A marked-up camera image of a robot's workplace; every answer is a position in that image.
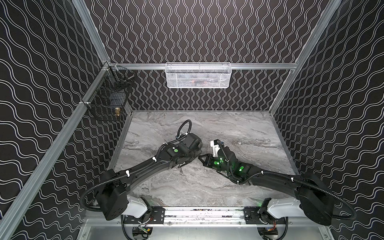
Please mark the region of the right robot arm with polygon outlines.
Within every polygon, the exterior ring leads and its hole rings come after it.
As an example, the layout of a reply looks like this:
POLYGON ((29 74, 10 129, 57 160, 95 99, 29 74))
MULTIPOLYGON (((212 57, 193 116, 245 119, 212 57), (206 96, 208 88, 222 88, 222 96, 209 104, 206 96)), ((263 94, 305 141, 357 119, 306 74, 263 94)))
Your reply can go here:
POLYGON ((200 155, 203 166, 214 169, 236 185, 249 184, 272 189, 300 201, 304 215, 313 222, 330 226, 335 200, 327 186, 314 174, 286 175, 241 162, 228 147, 213 154, 200 155))

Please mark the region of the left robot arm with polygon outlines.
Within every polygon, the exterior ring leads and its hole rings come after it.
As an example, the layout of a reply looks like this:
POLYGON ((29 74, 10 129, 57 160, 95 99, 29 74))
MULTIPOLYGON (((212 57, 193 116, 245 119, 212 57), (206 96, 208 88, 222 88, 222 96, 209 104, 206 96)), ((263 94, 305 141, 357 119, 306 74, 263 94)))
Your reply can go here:
POLYGON ((101 186, 96 188, 96 200, 107 221, 121 215, 131 216, 145 222, 150 218, 152 208, 143 198, 130 193, 146 180, 176 166, 189 164, 202 150, 202 140, 195 134, 188 134, 176 144, 168 144, 151 159, 132 168, 115 172, 108 170, 102 175, 101 186))

